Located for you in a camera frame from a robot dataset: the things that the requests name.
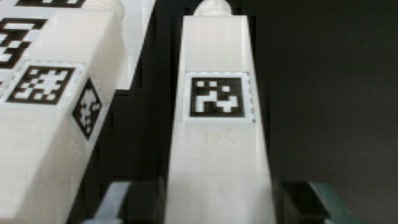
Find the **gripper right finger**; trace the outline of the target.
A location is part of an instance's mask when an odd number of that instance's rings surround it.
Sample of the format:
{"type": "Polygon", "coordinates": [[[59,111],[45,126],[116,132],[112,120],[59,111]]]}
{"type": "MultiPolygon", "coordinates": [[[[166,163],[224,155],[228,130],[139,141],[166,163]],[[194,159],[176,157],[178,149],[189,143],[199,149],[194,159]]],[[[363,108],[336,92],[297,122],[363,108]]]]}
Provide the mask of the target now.
{"type": "Polygon", "coordinates": [[[359,224],[333,187],[320,182],[276,185],[277,224],[359,224]]]}

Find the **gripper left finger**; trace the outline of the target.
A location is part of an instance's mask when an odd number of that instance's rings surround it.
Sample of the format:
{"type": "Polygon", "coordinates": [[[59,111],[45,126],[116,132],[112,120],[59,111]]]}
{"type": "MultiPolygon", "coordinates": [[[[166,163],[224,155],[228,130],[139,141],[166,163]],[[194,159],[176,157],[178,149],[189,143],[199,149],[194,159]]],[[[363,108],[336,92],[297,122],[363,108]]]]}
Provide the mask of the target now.
{"type": "Polygon", "coordinates": [[[164,224],[164,181],[116,181],[82,224],[164,224]]]}

